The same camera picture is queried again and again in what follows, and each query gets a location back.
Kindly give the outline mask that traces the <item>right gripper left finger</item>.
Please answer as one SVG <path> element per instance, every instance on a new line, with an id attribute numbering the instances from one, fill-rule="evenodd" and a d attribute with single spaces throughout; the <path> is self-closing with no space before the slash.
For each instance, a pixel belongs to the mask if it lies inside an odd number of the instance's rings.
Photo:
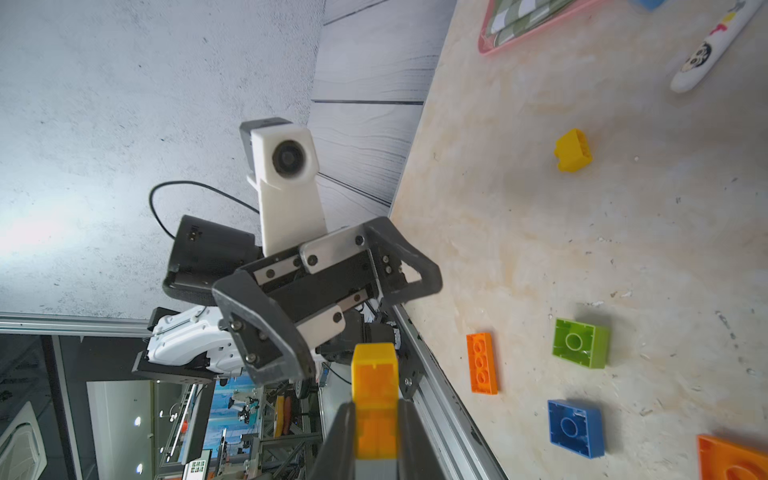
<path id="1" fill-rule="evenodd" d="M 356 462 L 356 407 L 341 405 L 309 475 L 310 480 L 353 480 Z"/>

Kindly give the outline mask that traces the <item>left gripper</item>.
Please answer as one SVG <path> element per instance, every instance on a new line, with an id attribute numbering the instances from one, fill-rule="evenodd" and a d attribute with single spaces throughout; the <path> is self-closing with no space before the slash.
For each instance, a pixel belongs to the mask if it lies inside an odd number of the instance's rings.
<path id="1" fill-rule="evenodd" d="M 212 294 L 220 326 L 232 335 L 257 386 L 314 376 L 309 347 L 363 342 L 364 321 L 356 308 L 377 293 L 375 276 L 386 307 L 443 288 L 439 266 L 387 217 L 253 262 L 251 274 L 238 270 L 216 281 Z"/>

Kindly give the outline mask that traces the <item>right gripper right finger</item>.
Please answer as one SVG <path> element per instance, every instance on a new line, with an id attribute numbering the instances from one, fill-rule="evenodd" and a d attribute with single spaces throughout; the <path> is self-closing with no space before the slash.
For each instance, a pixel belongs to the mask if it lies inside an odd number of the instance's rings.
<path id="1" fill-rule="evenodd" d="M 398 401 L 397 478 L 445 480 L 446 476 L 412 401 Z"/>

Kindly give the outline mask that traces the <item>orange lego brick front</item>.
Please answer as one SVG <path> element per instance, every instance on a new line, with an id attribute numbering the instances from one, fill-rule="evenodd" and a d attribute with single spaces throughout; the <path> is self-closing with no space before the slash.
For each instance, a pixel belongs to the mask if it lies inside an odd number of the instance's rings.
<path id="1" fill-rule="evenodd" d="M 476 394 L 497 395 L 499 389 L 491 334 L 468 334 L 466 342 L 471 391 Z"/>

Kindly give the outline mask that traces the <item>orange lego brick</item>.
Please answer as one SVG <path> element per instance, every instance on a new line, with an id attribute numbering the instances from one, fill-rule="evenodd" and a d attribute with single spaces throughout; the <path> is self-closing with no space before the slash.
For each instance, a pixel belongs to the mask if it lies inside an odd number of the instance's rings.
<path id="1" fill-rule="evenodd" d="M 468 334 L 466 342 L 471 391 L 476 394 L 497 395 L 499 389 L 491 334 Z"/>
<path id="2" fill-rule="evenodd" d="M 701 480 L 767 480 L 767 454 L 713 436 L 698 435 Z"/>

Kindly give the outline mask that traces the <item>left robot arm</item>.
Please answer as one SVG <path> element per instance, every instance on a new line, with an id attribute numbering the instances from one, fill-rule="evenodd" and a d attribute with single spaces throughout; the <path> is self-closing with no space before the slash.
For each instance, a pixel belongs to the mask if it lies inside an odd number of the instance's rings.
<path id="1" fill-rule="evenodd" d="M 386 217 L 266 255 L 253 235 L 185 217 L 164 292 L 186 311 L 157 308 L 133 372 L 204 384 L 247 375 L 257 385 L 305 380 L 318 359 L 347 363 L 361 343 L 391 341 L 391 326 L 360 312 L 438 293 L 436 263 Z"/>

